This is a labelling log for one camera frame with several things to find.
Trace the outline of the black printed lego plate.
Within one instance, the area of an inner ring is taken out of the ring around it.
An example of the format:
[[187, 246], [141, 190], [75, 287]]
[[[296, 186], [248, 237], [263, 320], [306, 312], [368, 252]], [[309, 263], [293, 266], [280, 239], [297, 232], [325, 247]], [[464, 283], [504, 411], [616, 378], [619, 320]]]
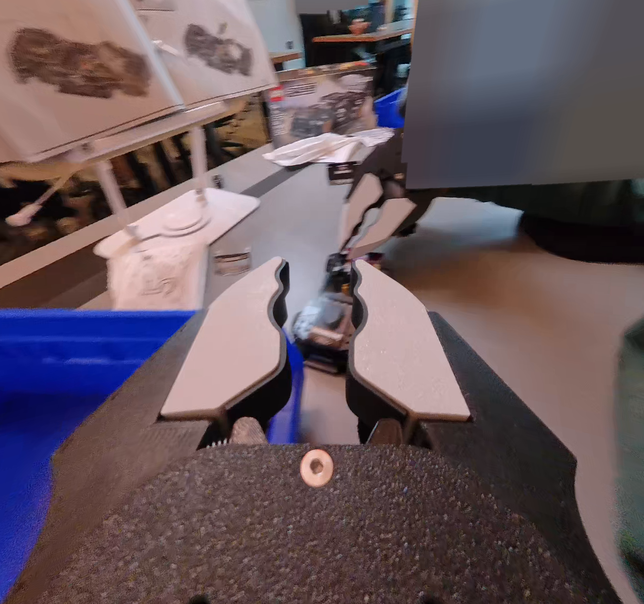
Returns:
[[331, 185], [349, 185], [355, 178], [357, 161], [329, 163], [326, 167], [328, 181]]

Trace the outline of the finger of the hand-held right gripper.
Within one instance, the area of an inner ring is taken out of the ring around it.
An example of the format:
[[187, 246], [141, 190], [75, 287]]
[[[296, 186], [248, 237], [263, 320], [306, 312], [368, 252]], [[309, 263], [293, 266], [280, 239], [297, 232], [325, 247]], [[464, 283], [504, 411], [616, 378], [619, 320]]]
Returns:
[[378, 205], [382, 195], [380, 178], [373, 173], [362, 175], [342, 205], [337, 249], [346, 249], [350, 239], [363, 223], [365, 214]]
[[406, 197], [387, 199], [375, 221], [350, 248], [350, 259], [358, 259], [383, 245], [408, 218], [416, 204]]

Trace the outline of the background wooden desk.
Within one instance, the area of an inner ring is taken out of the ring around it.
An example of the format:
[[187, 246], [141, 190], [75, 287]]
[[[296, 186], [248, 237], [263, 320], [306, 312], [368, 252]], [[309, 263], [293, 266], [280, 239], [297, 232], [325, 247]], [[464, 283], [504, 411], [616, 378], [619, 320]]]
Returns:
[[312, 38], [312, 58], [322, 61], [324, 54], [328, 53], [322, 50], [323, 45], [368, 45], [375, 48], [376, 53], [386, 51], [386, 48], [404, 40], [405, 37], [411, 37], [415, 27], [415, 20], [412, 18], [394, 21], [383, 24], [376, 28], [375, 31], [368, 31], [368, 23], [358, 23], [357, 32], [350, 31], [345, 34], [333, 35], [316, 35]]

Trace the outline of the crumpled white paper bags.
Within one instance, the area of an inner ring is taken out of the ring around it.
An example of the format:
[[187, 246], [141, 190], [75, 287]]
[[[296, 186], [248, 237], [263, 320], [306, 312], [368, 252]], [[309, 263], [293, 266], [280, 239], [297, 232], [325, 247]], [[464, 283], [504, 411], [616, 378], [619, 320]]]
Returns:
[[275, 149], [264, 154], [263, 158], [281, 167], [360, 163], [373, 149], [389, 141], [394, 133], [393, 129], [381, 127], [349, 135], [324, 133]]

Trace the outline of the white booklet stand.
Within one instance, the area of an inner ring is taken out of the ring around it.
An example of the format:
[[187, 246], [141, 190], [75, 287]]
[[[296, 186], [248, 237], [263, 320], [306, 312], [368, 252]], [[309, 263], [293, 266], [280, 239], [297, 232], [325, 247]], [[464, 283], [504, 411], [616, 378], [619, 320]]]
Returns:
[[96, 254], [104, 259], [132, 246], [186, 241], [210, 245], [257, 211], [259, 198], [212, 187], [206, 171], [204, 128], [191, 127], [189, 140], [194, 177], [130, 208], [117, 192], [108, 163], [99, 162], [99, 181], [107, 184], [108, 200], [116, 202], [115, 213], [9, 262], [13, 276], [22, 278], [95, 243]]

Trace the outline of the white printed paper bag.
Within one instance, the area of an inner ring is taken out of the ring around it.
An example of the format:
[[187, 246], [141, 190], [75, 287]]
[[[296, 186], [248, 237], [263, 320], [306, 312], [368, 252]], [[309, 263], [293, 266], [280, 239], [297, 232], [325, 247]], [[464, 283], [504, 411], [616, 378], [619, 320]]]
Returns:
[[136, 245], [107, 258], [107, 288], [116, 311], [203, 308], [209, 247], [203, 243]]

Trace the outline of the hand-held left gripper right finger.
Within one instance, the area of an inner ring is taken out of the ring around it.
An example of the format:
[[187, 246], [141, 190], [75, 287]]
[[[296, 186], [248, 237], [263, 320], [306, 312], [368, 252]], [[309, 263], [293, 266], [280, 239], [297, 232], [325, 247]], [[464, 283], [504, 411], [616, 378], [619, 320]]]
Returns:
[[346, 402], [365, 425], [466, 422], [471, 413], [429, 312], [363, 260], [352, 264]]

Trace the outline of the lego set box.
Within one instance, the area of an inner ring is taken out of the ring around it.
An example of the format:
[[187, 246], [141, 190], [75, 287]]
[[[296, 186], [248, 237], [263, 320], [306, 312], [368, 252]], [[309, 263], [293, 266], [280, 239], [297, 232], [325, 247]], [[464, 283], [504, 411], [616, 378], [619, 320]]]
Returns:
[[365, 61], [279, 71], [266, 99], [272, 145], [374, 129], [374, 73]]

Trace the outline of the blue plastic bin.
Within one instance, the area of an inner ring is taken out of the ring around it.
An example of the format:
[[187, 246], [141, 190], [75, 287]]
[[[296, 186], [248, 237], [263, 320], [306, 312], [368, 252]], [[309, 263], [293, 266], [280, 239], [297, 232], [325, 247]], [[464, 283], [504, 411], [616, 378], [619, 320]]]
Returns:
[[407, 86], [382, 96], [374, 101], [374, 114], [378, 127], [403, 129], [405, 125], [404, 110], [407, 100]]
[[327, 488], [304, 503], [310, 446], [239, 445], [241, 417], [302, 398], [303, 358], [278, 335], [278, 365], [250, 409], [224, 407], [224, 446], [201, 447], [219, 416], [160, 416], [205, 311], [14, 311], [2, 325], [2, 603], [312, 603], [325, 566]]

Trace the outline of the lego instruction booklet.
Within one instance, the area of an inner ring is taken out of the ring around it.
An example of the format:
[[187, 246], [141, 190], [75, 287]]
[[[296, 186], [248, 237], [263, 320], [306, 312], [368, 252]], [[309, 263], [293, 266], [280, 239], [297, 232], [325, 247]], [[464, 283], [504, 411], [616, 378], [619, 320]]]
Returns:
[[1, 0], [1, 162], [277, 83], [248, 0]]

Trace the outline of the clear lego windshield piece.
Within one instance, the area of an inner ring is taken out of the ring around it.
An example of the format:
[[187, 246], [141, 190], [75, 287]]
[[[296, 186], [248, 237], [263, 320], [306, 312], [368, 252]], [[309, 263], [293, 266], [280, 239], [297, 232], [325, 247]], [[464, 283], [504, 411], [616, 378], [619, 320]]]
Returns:
[[237, 252], [216, 251], [211, 261], [213, 273], [219, 277], [244, 275], [253, 268], [252, 250], [249, 247]]

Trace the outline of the black textured pad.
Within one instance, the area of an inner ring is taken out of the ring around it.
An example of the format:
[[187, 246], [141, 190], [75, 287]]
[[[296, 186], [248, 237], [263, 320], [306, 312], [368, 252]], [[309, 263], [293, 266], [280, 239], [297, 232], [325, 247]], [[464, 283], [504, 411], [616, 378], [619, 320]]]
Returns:
[[534, 186], [519, 221], [536, 246], [573, 261], [643, 265], [643, 180]]

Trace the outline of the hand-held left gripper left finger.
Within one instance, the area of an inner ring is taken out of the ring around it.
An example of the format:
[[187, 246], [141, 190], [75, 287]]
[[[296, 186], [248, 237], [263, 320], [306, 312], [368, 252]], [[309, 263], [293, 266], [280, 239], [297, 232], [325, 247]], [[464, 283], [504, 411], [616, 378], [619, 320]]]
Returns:
[[266, 424], [290, 399], [286, 295], [289, 265], [273, 257], [208, 307], [160, 409], [164, 420]]

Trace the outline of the black lego car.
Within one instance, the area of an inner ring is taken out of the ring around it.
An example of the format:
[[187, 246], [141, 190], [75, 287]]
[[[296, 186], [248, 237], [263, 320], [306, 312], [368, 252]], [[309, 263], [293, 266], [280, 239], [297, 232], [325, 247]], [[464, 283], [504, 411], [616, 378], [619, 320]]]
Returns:
[[296, 314], [294, 343], [305, 364], [329, 374], [343, 374], [354, 333], [352, 324], [351, 262], [335, 253], [326, 261], [318, 295]]

